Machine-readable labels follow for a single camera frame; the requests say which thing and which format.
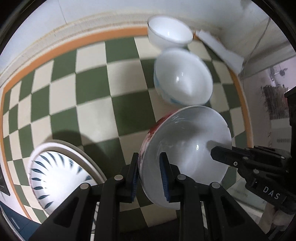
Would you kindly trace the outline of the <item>white bowl red flower pattern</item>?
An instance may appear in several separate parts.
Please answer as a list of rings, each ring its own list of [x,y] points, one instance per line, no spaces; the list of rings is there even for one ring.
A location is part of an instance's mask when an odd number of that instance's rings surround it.
[[[212,108],[188,106],[159,119],[146,135],[138,157],[139,177],[147,198],[160,207],[180,208],[178,202],[169,203],[165,198],[159,167],[162,152],[197,183],[220,183],[228,167],[212,159],[210,152],[215,146],[231,149],[232,138],[227,122]]]

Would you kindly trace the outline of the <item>white plate blue leaf pattern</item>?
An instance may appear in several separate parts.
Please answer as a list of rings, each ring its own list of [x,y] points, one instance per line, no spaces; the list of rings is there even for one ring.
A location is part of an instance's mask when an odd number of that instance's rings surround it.
[[[33,194],[48,215],[82,183],[94,186],[107,180],[86,153],[61,140],[38,145],[29,157],[27,173]]]

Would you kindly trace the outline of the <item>white bowl blue dots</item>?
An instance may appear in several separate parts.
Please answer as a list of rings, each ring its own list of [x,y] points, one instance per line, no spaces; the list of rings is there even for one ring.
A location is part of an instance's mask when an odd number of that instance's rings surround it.
[[[203,105],[213,92],[213,78],[204,61],[182,48],[165,49],[154,61],[154,87],[168,103]]]

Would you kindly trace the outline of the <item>plain white bowl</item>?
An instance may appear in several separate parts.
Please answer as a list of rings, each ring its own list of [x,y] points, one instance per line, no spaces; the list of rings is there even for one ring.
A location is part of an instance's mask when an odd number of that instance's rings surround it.
[[[188,25],[176,18],[163,15],[148,18],[147,35],[150,43],[161,50],[183,48],[194,38]]]

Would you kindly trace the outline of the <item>white folded cloth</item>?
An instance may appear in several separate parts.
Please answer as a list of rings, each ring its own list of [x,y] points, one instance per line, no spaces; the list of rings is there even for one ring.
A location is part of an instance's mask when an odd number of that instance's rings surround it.
[[[241,72],[244,62],[242,56],[228,50],[219,40],[207,31],[197,30],[195,35],[218,55],[236,75]]]

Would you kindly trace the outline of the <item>green white checkered table mat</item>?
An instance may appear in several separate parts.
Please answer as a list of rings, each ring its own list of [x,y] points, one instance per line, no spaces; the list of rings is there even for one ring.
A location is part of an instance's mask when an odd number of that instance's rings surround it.
[[[1,84],[1,202],[37,223],[47,214],[30,189],[29,156],[59,139],[82,149],[106,177],[140,149],[148,130],[176,109],[153,85],[145,29],[96,34],[39,56]]]

